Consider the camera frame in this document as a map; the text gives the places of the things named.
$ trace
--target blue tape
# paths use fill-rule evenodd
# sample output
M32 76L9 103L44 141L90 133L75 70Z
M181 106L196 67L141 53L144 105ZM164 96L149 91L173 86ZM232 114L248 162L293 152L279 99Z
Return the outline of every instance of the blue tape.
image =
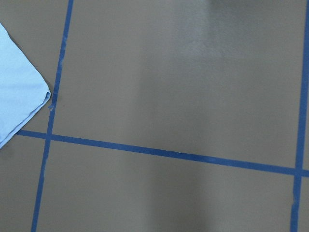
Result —
M303 172L302 169L303 169L305 136L306 136L308 77L309 77L309 1L307 1L307 7L306 7L303 70L302 70L302 81L300 90L297 148L296 148L296 159L295 159L295 176L293 185L294 202L291 210L291 224L290 224L291 232L297 232L298 230L298 211L300 204L301 179L302 174L306 173Z
M147 147L141 147L141 146L116 144L116 143L110 143L110 142L74 138L74 137L55 135L55 134L52 135L52 140L66 142L66 143L80 144L80 145L97 146L97 147L109 148L109 149L114 149L114 150L137 152L137 153L143 153L143 154L149 154L149 155L155 155L155 156L170 157L170 158L176 158L176 159L182 159L182 160L185 159L185 160L192 160L192 161L198 161L198 162L204 162L204 163L212 163L212 164L239 167L239 168L245 168L245 169L253 169L253 170L266 171L266 172L272 172L272 173L280 173L280 174L288 174L288 175L295 174L294 168L239 161L239 160L233 160L233 159L230 160L230 159L223 159L223 158L217 158L217 157L211 157L211 156L181 153L181 152L175 152L175 151L165 151L165 150L147 148Z
M17 133L17 135L28 136L28 137L33 137L33 138L40 138L40 139L44 139L46 137L45 133L34 132L34 131L29 131L29 130L20 130ZM184 156L186 154L187 158L185 160L198 161L198 162L200 161L199 159L190 159L190 158L196 157L196 156L198 157L202 156L202 155L195 155L195 154L179 153L175 151L165 151L165 150L154 149L154 148L146 148L146 147L140 147L140 146L115 144L115 143L109 143L109 142L104 142L104 141L89 140L89 139L75 138L75 137L55 135L55 134L52 134L51 140L65 142L65 143L72 143L72 144L97 146L97 147L103 147L103 148L109 148L109 149L138 152L138 153L143 153L143 154L152 154L152 155L158 155L158 156L161 156L160 154L166 153L170 155L162 155L162 156L178 158L178 159L181 159L181 157L177 157L175 155L182 154ZM246 168L246 169L254 169L254 170L265 171L265 172L288 174L288 175L295 174L295 168L239 161L239 160L234 160L234 159L230 160L230 159L223 159L223 158L210 157L210 156L202 156L202 157L209 158L213 162L207 161L207 159L204 159L201 162L207 162L207 163L213 163L213 164L219 164L219 165L225 165L225 166L240 167L240 168ZM309 170L302 170L301 175L303 177L309 177Z
M29 130L19 130L16 134L28 136L28 137L33 137L33 138L38 138L38 139L45 139L46 138L45 133L34 132L34 131L29 131Z
M57 99L58 99L58 91L60 87L60 80L61 80L61 74L62 74L62 63L63 63L63 59L65 55L67 38L69 34L73 2L74 0L69 0L66 20L65 20L65 25L64 25L63 35L62 35L62 43L61 43L61 48L60 48L55 87L53 91L53 99L52 99L52 105L51 105L53 110L51 110L49 114L48 127L47 127L47 133L46 133L45 145L44 145L44 153L43 153L43 159L42 159L42 165L41 165L41 171L40 171L40 177L39 177L39 183L38 183L38 189L37 189L37 196L35 200L34 212L33 212L33 218L32 218L31 232L36 232L37 225L38 225L39 211L40 211L41 199L42 199L42 191L43 191L43 186L44 186L44 173L45 173L46 162L47 162L47 158L49 154L51 135L53 132L56 105L57 105Z

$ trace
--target fabric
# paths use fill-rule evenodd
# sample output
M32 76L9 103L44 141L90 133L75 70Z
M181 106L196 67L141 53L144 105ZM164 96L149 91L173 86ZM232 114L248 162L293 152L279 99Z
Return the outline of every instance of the fabric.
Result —
M49 98L44 79L0 24L0 148Z

